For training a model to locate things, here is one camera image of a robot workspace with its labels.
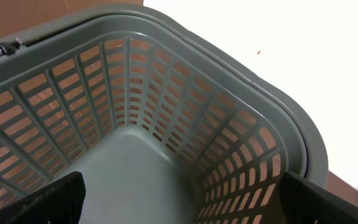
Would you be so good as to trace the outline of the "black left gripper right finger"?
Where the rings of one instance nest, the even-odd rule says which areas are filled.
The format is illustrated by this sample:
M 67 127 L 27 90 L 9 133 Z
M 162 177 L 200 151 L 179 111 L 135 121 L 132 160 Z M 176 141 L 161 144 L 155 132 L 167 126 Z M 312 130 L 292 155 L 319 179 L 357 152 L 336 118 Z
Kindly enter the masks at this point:
M 290 224 L 358 224 L 356 206 L 292 172 L 282 176 L 279 192 Z

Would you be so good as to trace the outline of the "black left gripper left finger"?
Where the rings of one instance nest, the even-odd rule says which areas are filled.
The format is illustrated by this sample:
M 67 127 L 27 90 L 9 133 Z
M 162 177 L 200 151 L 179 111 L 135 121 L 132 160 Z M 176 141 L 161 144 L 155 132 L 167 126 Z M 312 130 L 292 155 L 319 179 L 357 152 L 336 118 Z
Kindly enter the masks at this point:
M 0 224 L 78 224 L 86 187 L 74 171 L 0 210 Z

